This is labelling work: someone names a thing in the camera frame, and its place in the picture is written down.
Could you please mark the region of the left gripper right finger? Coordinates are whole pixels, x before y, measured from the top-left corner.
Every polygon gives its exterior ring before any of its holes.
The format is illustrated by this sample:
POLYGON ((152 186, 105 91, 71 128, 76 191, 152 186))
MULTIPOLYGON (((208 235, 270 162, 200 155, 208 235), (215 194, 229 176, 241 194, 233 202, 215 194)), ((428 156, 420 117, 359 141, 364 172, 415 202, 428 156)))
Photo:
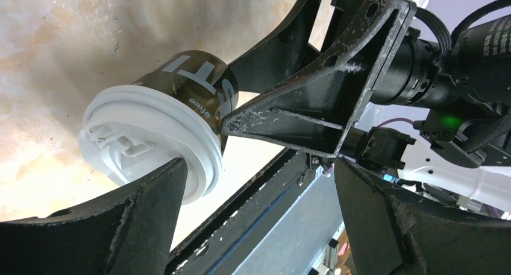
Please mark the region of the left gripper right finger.
POLYGON ((338 158, 334 179, 358 274, 509 274, 510 222, 449 207, 338 158))

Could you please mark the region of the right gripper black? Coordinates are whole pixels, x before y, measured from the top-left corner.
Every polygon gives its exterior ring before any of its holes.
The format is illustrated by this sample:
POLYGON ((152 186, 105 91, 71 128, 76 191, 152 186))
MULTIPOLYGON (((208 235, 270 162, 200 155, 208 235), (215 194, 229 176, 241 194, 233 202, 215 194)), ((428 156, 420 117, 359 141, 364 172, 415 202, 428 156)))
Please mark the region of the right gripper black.
POLYGON ((510 16, 462 31, 452 50, 406 37, 371 102, 446 107, 459 101, 510 105, 510 16))

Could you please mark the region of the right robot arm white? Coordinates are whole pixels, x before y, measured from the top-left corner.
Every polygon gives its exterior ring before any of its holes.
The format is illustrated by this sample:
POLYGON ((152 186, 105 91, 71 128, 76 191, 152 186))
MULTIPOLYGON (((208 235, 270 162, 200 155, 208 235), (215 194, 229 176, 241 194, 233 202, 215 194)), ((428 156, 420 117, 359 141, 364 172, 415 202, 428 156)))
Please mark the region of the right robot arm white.
POLYGON ((297 0, 230 64, 257 96, 222 134, 322 158, 340 155, 406 180, 510 210, 510 17, 496 0, 449 31, 409 0, 332 0, 320 50, 308 43, 321 0, 297 0))

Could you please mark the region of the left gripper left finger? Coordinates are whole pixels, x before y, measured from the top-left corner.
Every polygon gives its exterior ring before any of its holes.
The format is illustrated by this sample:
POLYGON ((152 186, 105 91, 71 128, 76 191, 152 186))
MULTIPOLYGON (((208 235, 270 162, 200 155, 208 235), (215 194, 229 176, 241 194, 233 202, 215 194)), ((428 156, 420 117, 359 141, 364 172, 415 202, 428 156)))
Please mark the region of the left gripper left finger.
POLYGON ((177 158, 46 218, 1 223, 1 273, 163 274, 186 178, 177 158))

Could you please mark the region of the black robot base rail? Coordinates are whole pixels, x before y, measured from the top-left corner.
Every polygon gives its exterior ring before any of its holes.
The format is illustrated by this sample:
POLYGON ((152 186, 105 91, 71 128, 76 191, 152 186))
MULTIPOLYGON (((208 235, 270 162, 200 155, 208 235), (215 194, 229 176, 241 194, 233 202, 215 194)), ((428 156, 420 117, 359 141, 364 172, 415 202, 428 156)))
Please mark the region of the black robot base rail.
POLYGON ((283 150, 170 253, 166 274, 315 274, 342 217, 331 159, 283 150))

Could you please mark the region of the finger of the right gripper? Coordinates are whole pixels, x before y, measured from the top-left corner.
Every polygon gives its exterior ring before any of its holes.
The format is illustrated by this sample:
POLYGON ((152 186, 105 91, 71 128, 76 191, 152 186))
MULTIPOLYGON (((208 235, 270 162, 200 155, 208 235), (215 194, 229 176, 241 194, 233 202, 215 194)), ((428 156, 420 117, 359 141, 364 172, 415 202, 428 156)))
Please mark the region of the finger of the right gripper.
POLYGON ((303 67, 321 0, 297 0, 282 22, 229 64, 242 92, 263 93, 303 67))
POLYGON ((374 86, 398 51, 417 11, 408 0, 332 0, 326 45, 308 44, 303 67, 232 113, 226 136, 271 142, 334 158, 359 120, 374 86))

